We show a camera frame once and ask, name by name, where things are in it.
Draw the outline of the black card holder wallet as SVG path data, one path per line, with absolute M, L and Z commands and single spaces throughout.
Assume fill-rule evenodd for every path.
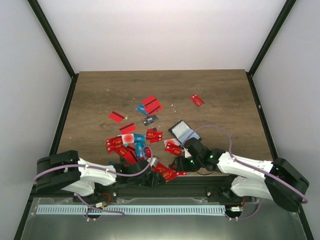
M 170 127 L 168 131 L 182 145 L 185 142 L 185 140 L 189 137 L 190 134 L 192 134 L 190 138 L 202 140 L 202 138 L 196 132 L 194 132 L 194 130 L 184 120 L 180 120 L 179 122 L 177 122 L 175 125 Z

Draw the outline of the red VIP card carried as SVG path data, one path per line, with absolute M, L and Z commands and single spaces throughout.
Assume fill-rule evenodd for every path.
M 172 142 L 168 142 L 165 145 L 164 151 L 167 152 L 167 153 L 170 153 L 172 155 L 178 156 L 178 157 L 181 156 L 182 153 L 183 153 L 182 148 L 179 145 L 176 145 L 176 144 L 174 144 Z

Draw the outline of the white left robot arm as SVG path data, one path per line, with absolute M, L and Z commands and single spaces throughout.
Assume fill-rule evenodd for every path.
M 133 162 L 122 157 L 120 162 L 101 165 L 80 158 L 76 150 L 69 150 L 37 161 L 35 190 L 39 194 L 67 191 L 97 202 L 103 187 L 137 185 L 155 188 L 164 184 L 164 178 L 156 172 L 158 164 L 156 157 Z

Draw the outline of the blue VIP card centre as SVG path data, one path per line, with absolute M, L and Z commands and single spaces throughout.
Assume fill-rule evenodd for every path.
M 146 156 L 145 141 L 146 136 L 143 134 L 133 134 L 135 155 L 137 158 L 144 158 Z

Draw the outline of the white red circle card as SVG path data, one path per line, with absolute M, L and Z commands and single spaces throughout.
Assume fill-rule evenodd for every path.
M 121 138 L 123 144 L 132 144 L 135 142 L 135 137 L 133 133 L 118 135 Z

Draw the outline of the red VIP card left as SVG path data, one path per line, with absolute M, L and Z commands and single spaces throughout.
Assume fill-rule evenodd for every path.
M 123 139 L 122 139 L 121 135 L 106 139 L 106 147 L 107 148 L 119 146 L 122 144 L 123 144 Z

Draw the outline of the red striped card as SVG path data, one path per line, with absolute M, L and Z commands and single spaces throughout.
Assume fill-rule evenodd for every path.
M 158 100 L 149 102 L 148 104 L 145 104 L 144 107 L 149 116 L 155 115 L 157 112 L 163 109 L 162 104 Z
M 119 131 L 122 135 L 130 134 L 136 130 L 137 130 L 137 127 L 133 122 L 130 122 L 130 123 L 119 128 Z
M 125 119 L 124 115 L 116 111 L 112 111 L 108 117 L 118 124 L 120 124 Z
M 147 98 L 145 98 L 144 100 L 141 101 L 141 103 L 147 107 L 149 105 L 152 105 L 154 102 L 156 102 L 158 99 L 154 96 L 154 95 L 151 95 Z

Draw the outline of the lone red VIP card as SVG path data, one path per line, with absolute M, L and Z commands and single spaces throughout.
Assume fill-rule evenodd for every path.
M 205 103 L 198 94 L 193 94 L 189 98 L 197 107 L 200 107 Z

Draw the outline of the black VIP card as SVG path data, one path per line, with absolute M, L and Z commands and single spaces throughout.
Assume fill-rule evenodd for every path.
M 154 115 L 146 116 L 141 121 L 145 126 L 149 126 L 152 123 L 156 122 L 157 120 L 158 120 L 158 117 L 154 114 Z

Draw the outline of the blue card under red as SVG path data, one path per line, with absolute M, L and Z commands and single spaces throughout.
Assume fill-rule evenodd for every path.
M 136 107 L 136 110 L 142 114 L 144 114 L 145 116 L 148 116 L 148 113 L 146 112 L 145 110 L 145 106 L 140 103 L 137 107 Z

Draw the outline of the red striped card left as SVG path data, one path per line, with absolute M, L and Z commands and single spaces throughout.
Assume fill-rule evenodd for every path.
M 112 111 L 108 117 L 118 124 L 120 124 L 125 119 L 124 115 L 116 111 Z

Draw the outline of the black front frame rail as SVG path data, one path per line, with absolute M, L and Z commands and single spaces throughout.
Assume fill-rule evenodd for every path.
M 178 176 L 165 182 L 159 173 L 152 172 L 133 178 L 120 177 L 108 186 L 95 183 L 93 193 L 83 199 L 92 204 L 107 199 L 114 203 L 117 199 L 134 198 L 207 198 L 209 202 L 221 204 L 238 203 L 241 198 L 231 190 L 236 177 L 232 174 Z

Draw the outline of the black frame post right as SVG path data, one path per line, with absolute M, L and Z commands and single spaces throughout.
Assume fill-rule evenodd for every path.
M 297 0 L 285 1 L 249 71 L 246 72 L 248 77 L 252 78 L 255 75 L 296 2 Z

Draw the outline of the black frame post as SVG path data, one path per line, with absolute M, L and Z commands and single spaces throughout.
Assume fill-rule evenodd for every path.
M 72 68 L 70 61 L 67 58 L 54 30 L 52 29 L 40 3 L 37 0 L 27 0 L 29 3 L 32 11 L 34 12 L 37 20 L 39 21 L 42 29 L 44 30 L 45 34 L 47 35 L 51 45 L 53 46 L 55 52 L 57 53 L 61 63 L 63 64 L 65 70 L 67 71 L 68 75 L 71 79 L 73 79 L 76 75 L 74 69 Z
M 248 77 L 252 78 L 255 75 L 296 2 L 297 0 L 285 1 L 249 71 L 246 72 Z

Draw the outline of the black frame post left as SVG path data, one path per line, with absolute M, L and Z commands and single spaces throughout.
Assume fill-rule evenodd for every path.
M 51 45 L 53 46 L 55 52 L 57 53 L 61 63 L 63 64 L 65 70 L 67 71 L 68 75 L 71 79 L 73 79 L 76 75 L 74 69 L 72 68 L 70 61 L 67 58 L 54 30 L 52 29 L 40 3 L 37 0 L 27 0 L 29 3 L 32 11 L 34 12 L 37 20 L 39 21 L 42 29 L 44 30 L 45 34 L 47 35 Z

